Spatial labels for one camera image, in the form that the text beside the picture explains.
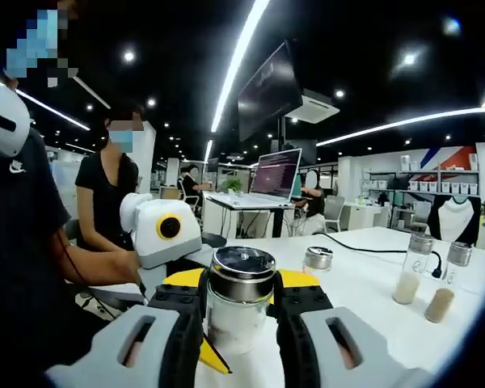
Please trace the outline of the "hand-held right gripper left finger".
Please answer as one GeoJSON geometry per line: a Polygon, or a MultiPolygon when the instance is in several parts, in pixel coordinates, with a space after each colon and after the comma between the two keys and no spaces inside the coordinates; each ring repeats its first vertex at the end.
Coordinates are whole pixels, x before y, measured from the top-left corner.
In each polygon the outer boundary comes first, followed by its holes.
{"type": "Polygon", "coordinates": [[[177,272],[96,334],[72,365],[46,371],[56,387],[192,387],[204,338],[208,271],[177,272]]]}

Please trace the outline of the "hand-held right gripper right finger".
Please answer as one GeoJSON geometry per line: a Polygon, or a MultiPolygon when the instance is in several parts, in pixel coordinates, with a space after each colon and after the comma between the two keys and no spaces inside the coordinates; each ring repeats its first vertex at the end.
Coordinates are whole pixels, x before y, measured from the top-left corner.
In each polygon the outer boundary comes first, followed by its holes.
{"type": "Polygon", "coordinates": [[[311,274],[277,271],[274,310],[287,387],[430,385],[428,371],[396,361],[386,338],[348,308],[334,307],[311,274]]]}

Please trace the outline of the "person's left hand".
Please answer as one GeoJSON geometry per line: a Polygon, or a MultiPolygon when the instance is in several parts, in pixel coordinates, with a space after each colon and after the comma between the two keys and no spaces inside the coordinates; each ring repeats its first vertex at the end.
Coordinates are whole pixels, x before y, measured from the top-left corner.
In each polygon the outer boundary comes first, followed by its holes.
{"type": "Polygon", "coordinates": [[[120,283],[134,283],[141,285],[141,277],[138,273],[141,267],[135,251],[113,252],[113,266],[117,280],[120,283]]]}

